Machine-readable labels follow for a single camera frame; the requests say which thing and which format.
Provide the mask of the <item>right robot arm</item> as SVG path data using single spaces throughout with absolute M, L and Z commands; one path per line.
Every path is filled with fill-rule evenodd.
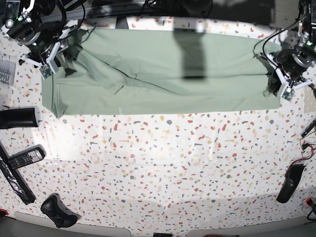
M 19 64 L 33 64 L 46 79 L 59 70 L 56 55 L 68 48 L 67 38 L 77 29 L 67 21 L 66 9 L 59 0 L 8 0 L 0 32 L 30 50 Z

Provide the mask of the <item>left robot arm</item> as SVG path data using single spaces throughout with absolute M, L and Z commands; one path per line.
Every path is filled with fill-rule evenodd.
M 299 15 L 287 28 L 276 31 L 262 46 L 261 56 L 273 68 L 268 92 L 291 101 L 295 92 L 305 86 L 315 89 L 310 79 L 303 76 L 308 68 L 316 65 L 316 2 L 301 0 L 298 3 Z M 297 27 L 298 41 L 290 48 L 278 53 L 266 53 L 265 46 L 276 36 Z

